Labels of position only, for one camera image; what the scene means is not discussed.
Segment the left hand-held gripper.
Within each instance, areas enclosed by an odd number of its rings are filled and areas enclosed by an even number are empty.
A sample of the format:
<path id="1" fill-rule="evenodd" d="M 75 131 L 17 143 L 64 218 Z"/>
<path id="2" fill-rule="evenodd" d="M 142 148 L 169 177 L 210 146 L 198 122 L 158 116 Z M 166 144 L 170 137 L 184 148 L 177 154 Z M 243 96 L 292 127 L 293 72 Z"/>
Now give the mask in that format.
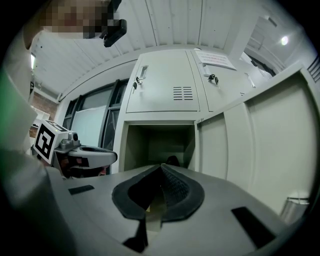
<path id="1" fill-rule="evenodd" d="M 68 171 L 72 168 L 97 169 L 110 166 L 118 159 L 112 150 L 81 145 L 76 132 L 51 120 L 41 121 L 33 149 L 43 161 L 67 178 L 71 176 Z"/>

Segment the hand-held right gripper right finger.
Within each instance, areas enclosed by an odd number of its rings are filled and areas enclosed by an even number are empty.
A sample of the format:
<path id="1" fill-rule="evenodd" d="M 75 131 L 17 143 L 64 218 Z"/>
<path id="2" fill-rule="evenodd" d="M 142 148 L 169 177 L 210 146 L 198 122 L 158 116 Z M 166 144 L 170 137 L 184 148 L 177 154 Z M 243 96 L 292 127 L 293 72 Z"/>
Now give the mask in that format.
<path id="1" fill-rule="evenodd" d="M 165 222 L 146 248 L 148 256 L 243 256 L 257 250 L 232 210 L 247 208 L 273 235 L 289 225 L 267 205 L 225 179 L 175 166 L 204 190 L 201 206 L 186 220 Z"/>

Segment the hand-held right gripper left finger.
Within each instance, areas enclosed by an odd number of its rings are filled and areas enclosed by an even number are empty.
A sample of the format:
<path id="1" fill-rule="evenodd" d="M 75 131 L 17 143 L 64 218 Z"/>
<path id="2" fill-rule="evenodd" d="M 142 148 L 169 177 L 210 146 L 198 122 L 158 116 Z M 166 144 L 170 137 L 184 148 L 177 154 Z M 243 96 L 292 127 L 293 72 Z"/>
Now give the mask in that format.
<path id="1" fill-rule="evenodd" d="M 114 187 L 150 166 L 105 176 L 64 180 L 47 168 L 54 198 L 75 243 L 76 256 L 127 256 L 135 252 L 123 245 L 135 237 L 137 220 L 123 217 L 112 200 Z"/>

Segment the grey metal locker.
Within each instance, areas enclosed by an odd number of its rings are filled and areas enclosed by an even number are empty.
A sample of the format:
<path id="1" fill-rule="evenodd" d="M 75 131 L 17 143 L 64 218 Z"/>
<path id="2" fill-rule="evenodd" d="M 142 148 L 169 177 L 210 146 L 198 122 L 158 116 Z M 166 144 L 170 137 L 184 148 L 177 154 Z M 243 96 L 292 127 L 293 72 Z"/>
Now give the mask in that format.
<path id="1" fill-rule="evenodd" d="M 268 78 L 229 60 L 236 70 L 203 64 L 195 50 L 141 54 L 120 108 L 112 171 L 175 155 L 182 167 L 229 181 L 279 215 L 294 191 L 308 192 L 310 205 L 320 160 L 320 97 L 312 77 L 300 62 Z M 220 89 L 207 81 L 210 74 Z M 136 77 L 144 80 L 133 93 Z"/>

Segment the person's beige shirt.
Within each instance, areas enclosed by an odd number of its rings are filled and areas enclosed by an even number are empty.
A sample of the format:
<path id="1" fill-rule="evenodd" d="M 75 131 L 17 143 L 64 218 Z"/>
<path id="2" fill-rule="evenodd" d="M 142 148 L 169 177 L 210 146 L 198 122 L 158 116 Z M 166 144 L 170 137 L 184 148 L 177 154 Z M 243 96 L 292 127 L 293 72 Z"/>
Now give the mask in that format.
<path id="1" fill-rule="evenodd" d="M 0 65 L 0 256 L 76 256 L 47 168 L 28 155 L 31 54 L 24 31 Z"/>

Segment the silver metal bin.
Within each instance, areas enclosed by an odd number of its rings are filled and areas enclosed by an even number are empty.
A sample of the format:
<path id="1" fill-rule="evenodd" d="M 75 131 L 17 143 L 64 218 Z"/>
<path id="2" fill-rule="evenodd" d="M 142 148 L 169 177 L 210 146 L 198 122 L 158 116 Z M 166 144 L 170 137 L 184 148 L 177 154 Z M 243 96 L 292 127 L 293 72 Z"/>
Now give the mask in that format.
<path id="1" fill-rule="evenodd" d="M 304 190 L 292 192 L 285 200 L 280 213 L 281 219 L 291 225 L 298 221 L 305 213 L 309 205 L 310 193 Z"/>

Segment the white paper notice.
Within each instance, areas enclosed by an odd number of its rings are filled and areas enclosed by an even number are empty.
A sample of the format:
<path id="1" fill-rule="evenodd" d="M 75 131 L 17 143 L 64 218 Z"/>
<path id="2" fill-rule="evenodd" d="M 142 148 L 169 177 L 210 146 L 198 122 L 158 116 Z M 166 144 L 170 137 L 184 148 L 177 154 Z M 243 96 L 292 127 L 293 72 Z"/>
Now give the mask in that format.
<path id="1" fill-rule="evenodd" d="M 196 55 L 202 64 L 236 70 L 227 56 L 217 53 L 195 50 Z"/>

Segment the black window frame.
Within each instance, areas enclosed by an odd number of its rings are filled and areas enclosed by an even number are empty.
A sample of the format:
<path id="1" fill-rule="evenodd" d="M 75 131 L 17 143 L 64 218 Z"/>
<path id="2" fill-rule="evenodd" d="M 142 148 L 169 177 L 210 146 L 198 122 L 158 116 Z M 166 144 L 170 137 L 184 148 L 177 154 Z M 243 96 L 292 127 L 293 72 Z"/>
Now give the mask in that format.
<path id="1" fill-rule="evenodd" d="M 113 150 L 128 82 L 128 79 L 117 79 L 69 100 L 62 126 L 76 132 L 82 145 Z"/>

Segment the black key bunch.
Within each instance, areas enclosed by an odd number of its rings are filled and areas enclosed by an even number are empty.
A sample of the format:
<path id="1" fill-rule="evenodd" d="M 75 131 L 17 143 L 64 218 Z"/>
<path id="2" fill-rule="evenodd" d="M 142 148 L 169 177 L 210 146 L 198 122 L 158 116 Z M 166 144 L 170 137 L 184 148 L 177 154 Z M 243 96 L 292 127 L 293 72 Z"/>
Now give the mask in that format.
<path id="1" fill-rule="evenodd" d="M 134 79 L 134 82 L 132 85 L 133 87 L 132 93 L 134 93 L 137 90 L 138 86 L 142 85 L 144 79 L 145 79 L 144 77 L 138 77 L 138 76 Z"/>

